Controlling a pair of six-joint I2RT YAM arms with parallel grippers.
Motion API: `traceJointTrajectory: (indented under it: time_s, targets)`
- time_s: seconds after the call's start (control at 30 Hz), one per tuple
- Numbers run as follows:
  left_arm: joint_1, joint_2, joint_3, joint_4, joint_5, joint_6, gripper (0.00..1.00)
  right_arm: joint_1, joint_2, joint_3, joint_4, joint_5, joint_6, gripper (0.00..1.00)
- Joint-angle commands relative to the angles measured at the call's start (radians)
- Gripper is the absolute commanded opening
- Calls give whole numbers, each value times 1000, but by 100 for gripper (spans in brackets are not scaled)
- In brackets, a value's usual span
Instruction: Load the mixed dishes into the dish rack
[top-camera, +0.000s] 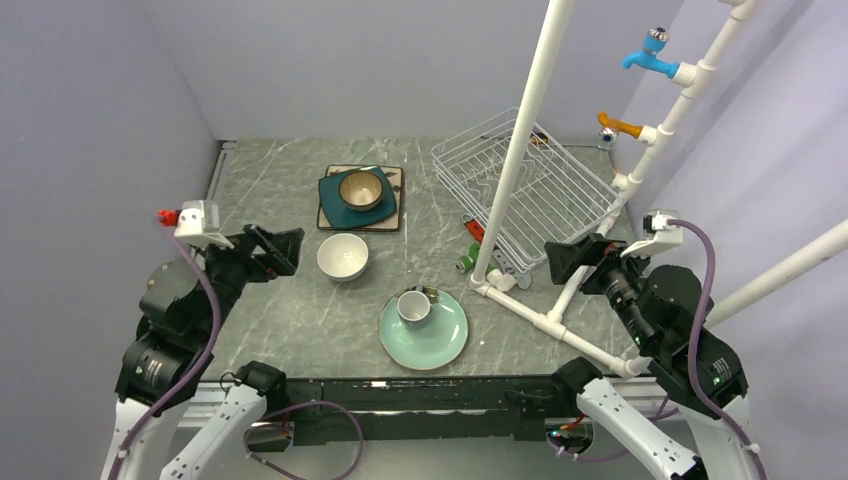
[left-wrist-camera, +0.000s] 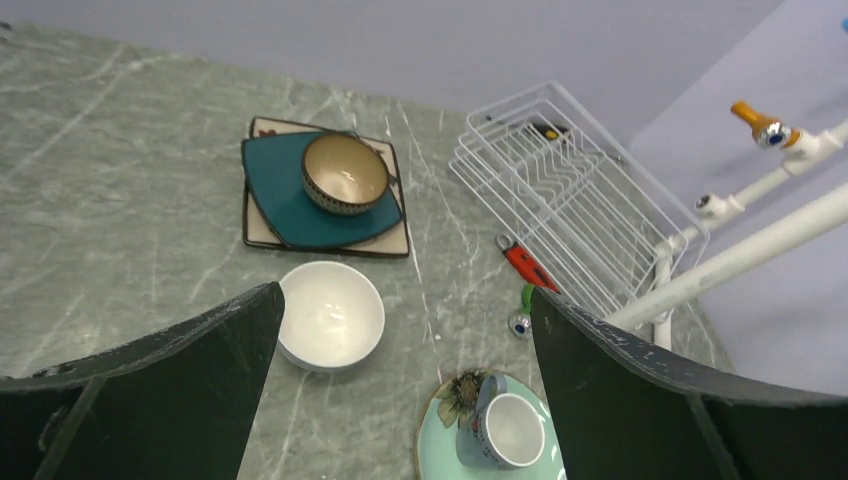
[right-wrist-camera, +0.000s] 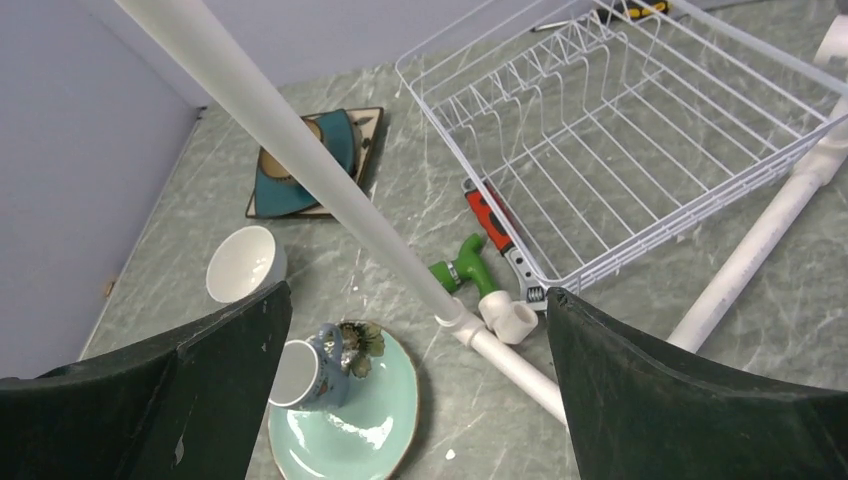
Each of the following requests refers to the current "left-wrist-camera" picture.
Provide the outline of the blue patterned mug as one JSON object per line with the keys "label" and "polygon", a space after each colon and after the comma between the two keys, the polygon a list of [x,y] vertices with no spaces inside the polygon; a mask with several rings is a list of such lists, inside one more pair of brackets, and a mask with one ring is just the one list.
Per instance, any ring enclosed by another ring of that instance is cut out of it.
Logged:
{"label": "blue patterned mug", "polygon": [[482,470],[523,469],[541,458],[545,443],[544,425],[534,406],[509,390],[505,375],[486,375],[472,414],[459,425],[459,462]]}

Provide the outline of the white ceramic bowl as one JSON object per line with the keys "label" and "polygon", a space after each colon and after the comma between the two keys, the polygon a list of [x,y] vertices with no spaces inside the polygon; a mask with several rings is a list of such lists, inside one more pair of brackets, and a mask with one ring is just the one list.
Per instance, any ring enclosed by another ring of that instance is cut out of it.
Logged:
{"label": "white ceramic bowl", "polygon": [[331,373],[367,358],[385,329],[385,308],[374,284],[335,261],[313,261],[280,281],[284,314],[277,348],[294,365]]}

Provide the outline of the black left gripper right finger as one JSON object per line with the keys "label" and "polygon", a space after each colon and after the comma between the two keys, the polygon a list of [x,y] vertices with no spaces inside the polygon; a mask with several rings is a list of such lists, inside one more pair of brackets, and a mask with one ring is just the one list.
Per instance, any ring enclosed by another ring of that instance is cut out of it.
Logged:
{"label": "black left gripper right finger", "polygon": [[843,479],[847,401],[699,364],[545,288],[536,357],[570,479]]}

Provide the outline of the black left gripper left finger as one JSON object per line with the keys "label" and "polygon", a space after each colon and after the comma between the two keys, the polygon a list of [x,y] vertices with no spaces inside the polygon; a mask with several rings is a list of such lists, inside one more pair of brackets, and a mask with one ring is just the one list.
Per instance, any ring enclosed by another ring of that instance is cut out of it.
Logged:
{"label": "black left gripper left finger", "polygon": [[275,282],[1,381],[5,479],[234,479],[285,309]]}

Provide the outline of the mint green flower plate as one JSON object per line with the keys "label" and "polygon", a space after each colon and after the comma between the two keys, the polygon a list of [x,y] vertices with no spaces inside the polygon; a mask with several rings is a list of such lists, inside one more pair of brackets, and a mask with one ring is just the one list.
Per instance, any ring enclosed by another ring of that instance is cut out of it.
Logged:
{"label": "mint green flower plate", "polygon": [[416,467],[418,479],[566,479],[556,431],[545,402],[527,385],[512,375],[506,375],[510,392],[528,400],[540,415],[546,440],[540,460],[525,469],[484,470],[463,466],[456,452],[456,425],[445,428],[437,415],[439,400],[435,397],[422,415],[416,438]]}

